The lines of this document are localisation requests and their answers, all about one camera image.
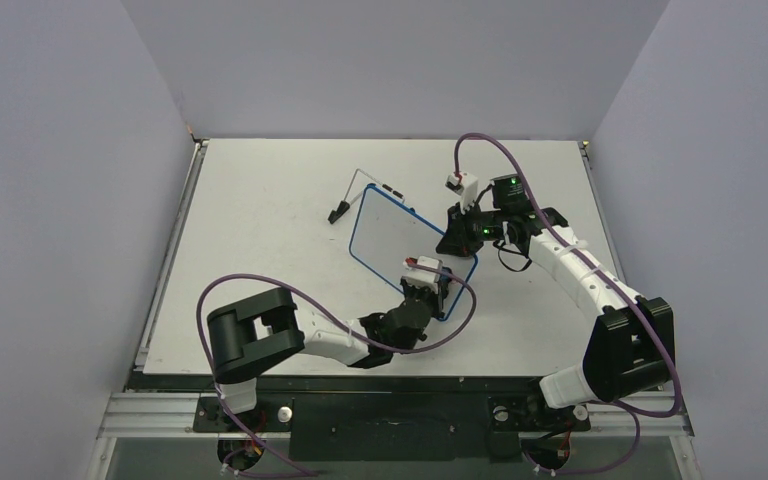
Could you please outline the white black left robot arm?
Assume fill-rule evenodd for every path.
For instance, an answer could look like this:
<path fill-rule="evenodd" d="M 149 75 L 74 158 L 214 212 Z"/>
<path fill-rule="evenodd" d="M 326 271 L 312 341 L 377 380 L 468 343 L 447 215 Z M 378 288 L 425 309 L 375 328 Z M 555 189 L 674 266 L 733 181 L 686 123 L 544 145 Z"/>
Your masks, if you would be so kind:
<path fill-rule="evenodd" d="M 214 310 L 207 316 L 207 332 L 220 418 L 235 430 L 251 427 L 258 416 L 257 379 L 297 354 L 372 369 L 391 362 L 396 353 L 413 351 L 427 339 L 430 322 L 444 316 L 449 272 L 405 274 L 399 305 L 341 325 L 300 309 L 292 290 L 283 286 Z"/>

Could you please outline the aluminium table edge rail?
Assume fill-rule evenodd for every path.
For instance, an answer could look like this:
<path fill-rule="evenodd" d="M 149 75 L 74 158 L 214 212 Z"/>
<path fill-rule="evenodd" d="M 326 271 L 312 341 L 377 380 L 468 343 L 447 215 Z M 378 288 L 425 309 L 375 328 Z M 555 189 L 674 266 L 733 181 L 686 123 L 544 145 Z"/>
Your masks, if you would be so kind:
<path fill-rule="evenodd" d="M 192 198 L 196 190 L 204 158 L 209 148 L 209 143 L 209 139 L 200 139 L 195 143 L 193 155 L 185 178 L 184 187 L 179 198 L 176 215 L 172 224 L 168 241 L 166 243 L 166 249 L 164 251 L 161 268 L 152 294 L 151 303 L 149 305 L 149 310 L 143 327 L 141 339 L 138 344 L 136 356 L 133 362 L 133 371 L 142 371 L 147 363 L 150 344 L 156 328 L 156 322 L 174 266 L 177 250 L 180 245 L 183 230 L 185 228 L 186 219 L 192 204 Z"/>

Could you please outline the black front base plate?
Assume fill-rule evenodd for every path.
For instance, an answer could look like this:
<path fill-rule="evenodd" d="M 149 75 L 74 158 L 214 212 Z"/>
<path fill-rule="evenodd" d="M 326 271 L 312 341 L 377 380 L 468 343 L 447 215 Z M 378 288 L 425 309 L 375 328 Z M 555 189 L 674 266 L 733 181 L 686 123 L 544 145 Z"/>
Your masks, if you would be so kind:
<path fill-rule="evenodd" d="M 193 393 L 188 428 L 217 434 L 219 452 L 252 431 L 288 440 L 296 462 L 515 461 L 530 448 L 567 448 L 568 434 L 591 428 L 584 407 L 544 406 L 535 377 L 266 376 L 255 407 L 236 420 L 206 375 L 134 372 L 126 389 Z"/>

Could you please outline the blue framed whiteboard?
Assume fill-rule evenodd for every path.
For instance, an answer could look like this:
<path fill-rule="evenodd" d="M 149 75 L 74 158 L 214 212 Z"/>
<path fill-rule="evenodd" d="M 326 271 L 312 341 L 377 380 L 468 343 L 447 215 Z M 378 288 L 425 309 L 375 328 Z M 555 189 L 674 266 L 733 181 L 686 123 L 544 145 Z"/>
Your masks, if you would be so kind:
<path fill-rule="evenodd" d="M 403 262 L 408 257 L 437 258 L 459 278 L 467 282 L 472 280 L 478 258 L 436 253 L 435 247 L 443 237 L 443 230 L 418 213 L 372 188 L 365 191 L 356 207 L 348 255 L 393 299 L 403 298 L 400 280 L 405 271 Z"/>

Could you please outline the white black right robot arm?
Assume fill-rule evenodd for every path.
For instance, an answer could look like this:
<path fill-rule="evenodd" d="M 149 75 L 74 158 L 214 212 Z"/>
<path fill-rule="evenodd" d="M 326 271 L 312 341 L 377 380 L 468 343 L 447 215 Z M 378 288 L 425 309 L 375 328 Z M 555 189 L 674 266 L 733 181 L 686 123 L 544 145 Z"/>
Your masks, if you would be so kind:
<path fill-rule="evenodd" d="M 672 380 L 673 314 L 663 299 L 645 298 L 605 269 L 557 210 L 534 207 L 519 176 L 491 180 L 488 211 L 479 205 L 484 193 L 475 176 L 452 173 L 445 185 L 460 199 L 447 211 L 437 253 L 470 257 L 486 243 L 511 243 L 593 323 L 583 358 L 543 377 L 540 390 L 525 398 L 532 424 L 548 427 L 564 407 L 610 403 Z"/>

